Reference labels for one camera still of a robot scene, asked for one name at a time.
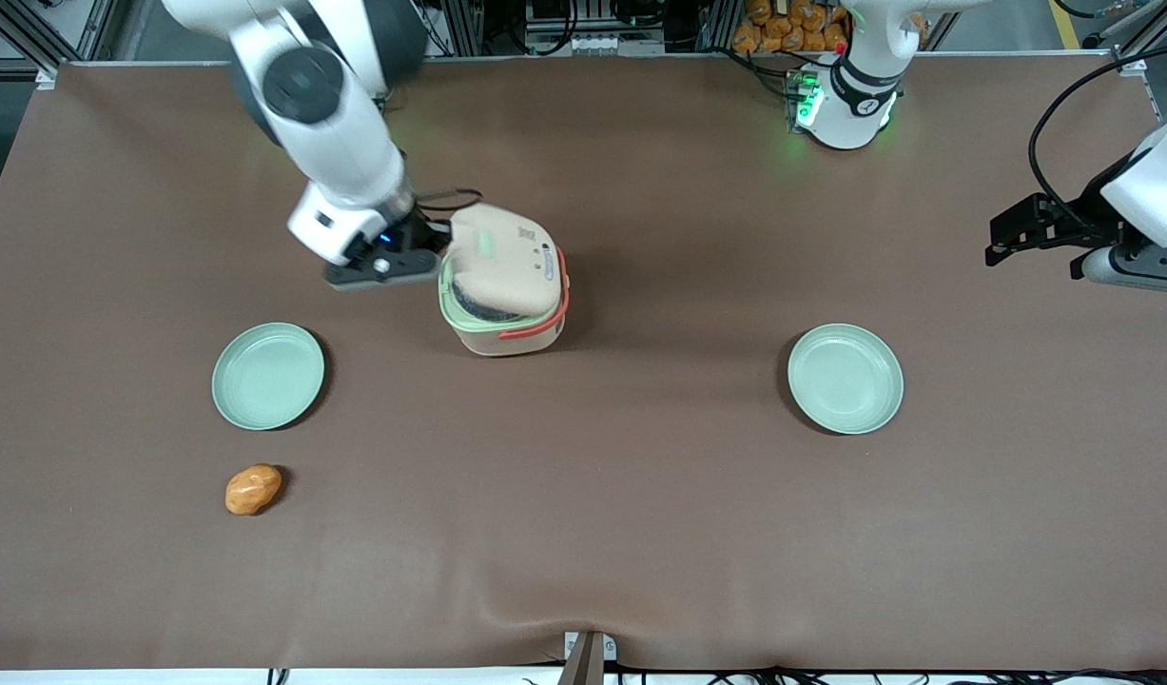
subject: brown tablecloth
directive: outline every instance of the brown tablecloth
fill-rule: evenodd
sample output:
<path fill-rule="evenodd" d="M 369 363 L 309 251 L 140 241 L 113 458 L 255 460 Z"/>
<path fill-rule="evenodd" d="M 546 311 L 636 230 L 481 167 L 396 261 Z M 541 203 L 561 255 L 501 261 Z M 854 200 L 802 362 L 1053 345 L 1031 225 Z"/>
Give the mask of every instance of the brown tablecloth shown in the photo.
<path fill-rule="evenodd" d="M 983 264 L 1102 60 L 918 60 L 860 152 L 726 60 L 428 67 L 389 118 L 419 188 L 568 253 L 565 334 L 509 359 L 432 286 L 323 285 L 223 70 L 61 70 L 0 183 L 0 667 L 524 663 L 579 628 L 636 667 L 1167 667 L 1167 295 Z M 1074 195 L 1152 126 L 1105 77 L 1041 156 Z M 247 433 L 210 369 L 267 321 L 330 390 Z M 784 390 L 833 321 L 903 364 L 875 434 Z M 231 517 L 254 462 L 286 502 Z"/>

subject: orange handle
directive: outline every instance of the orange handle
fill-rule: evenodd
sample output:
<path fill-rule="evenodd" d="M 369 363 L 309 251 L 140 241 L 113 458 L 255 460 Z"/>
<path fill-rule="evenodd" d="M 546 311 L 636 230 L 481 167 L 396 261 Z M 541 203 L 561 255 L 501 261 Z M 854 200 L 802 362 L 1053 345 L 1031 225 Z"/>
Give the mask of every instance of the orange handle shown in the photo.
<path fill-rule="evenodd" d="M 547 317 L 547 320 L 533 326 L 532 328 L 504 330 L 503 333 L 499 333 L 499 340 L 533 337 L 533 335 L 540 335 L 550 328 L 555 327 L 562 317 L 566 317 L 566 309 L 571 308 L 571 280 L 569 277 L 566 277 L 566 253 L 562 252 L 561 247 L 558 247 L 558 273 L 561 273 L 562 278 L 562 303 L 558 305 L 558 310 L 553 313 L 553 316 Z"/>

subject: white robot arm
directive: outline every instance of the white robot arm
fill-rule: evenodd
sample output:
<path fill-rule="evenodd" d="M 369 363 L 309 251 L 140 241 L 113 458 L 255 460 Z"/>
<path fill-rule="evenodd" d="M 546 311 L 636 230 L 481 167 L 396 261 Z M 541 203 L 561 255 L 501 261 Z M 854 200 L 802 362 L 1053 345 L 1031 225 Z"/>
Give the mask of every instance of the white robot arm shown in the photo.
<path fill-rule="evenodd" d="M 795 105 L 795 121 L 816 140 L 853 151 L 887 126 L 896 86 L 921 43 L 915 13 L 956 13 L 992 0 L 840 0 L 853 18 L 848 49 L 809 64 L 815 85 Z"/>
<path fill-rule="evenodd" d="M 309 177 L 287 226 L 340 289 L 435 277 L 447 229 L 414 207 L 376 97 L 418 72 L 426 30 L 408 0 L 162 0 L 232 44 L 245 110 Z"/>
<path fill-rule="evenodd" d="M 985 264 L 999 265 L 1022 250 L 1088 247 L 1071 261 L 1070 277 L 1167 291 L 1167 123 L 1067 207 L 1070 212 L 1036 193 L 998 214 Z"/>

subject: plate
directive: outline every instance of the plate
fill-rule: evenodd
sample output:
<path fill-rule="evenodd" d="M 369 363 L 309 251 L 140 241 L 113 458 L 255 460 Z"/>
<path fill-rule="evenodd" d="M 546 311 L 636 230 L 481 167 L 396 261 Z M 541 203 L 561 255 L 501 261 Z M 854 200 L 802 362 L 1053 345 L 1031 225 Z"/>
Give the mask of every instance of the plate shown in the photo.
<path fill-rule="evenodd" d="M 210 396 L 232 425 L 270 431 L 300 418 L 323 380 L 326 354 L 313 334 L 289 323 L 265 323 L 224 348 L 210 377 Z"/>
<path fill-rule="evenodd" d="M 809 330 L 790 351 L 787 373 L 799 408 L 836 433 L 878 431 L 904 399 L 904 372 L 892 348 L 848 323 Z"/>

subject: yellow line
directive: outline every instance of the yellow line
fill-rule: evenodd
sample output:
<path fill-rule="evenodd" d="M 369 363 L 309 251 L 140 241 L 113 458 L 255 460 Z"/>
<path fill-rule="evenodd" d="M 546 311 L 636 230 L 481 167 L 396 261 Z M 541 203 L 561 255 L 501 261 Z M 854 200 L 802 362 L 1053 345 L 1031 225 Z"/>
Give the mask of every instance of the yellow line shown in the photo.
<path fill-rule="evenodd" d="M 1069 13 L 1065 13 L 1065 9 L 1058 8 L 1051 0 L 1048 0 L 1048 8 L 1051 9 L 1053 21 L 1056 21 L 1056 33 L 1061 35 L 1061 44 L 1064 44 L 1065 50 L 1076 50 L 1079 48 L 1077 34 L 1074 33 L 1074 22 L 1070 21 Z"/>

